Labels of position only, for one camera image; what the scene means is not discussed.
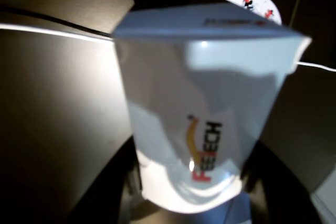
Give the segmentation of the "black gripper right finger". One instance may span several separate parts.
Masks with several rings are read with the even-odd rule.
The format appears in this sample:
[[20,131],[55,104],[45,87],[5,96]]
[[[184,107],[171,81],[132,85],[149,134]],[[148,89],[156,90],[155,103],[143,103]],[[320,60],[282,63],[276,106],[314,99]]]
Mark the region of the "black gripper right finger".
[[252,223],[322,223],[306,188],[262,142],[245,161],[242,182]]

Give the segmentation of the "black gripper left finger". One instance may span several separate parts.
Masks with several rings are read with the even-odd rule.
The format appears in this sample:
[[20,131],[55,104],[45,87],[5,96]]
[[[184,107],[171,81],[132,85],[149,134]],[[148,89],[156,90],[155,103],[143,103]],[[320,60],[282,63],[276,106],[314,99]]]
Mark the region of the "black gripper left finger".
[[162,208],[141,195],[140,164],[130,137],[122,144],[102,172],[99,203],[100,223],[130,223],[144,219]]

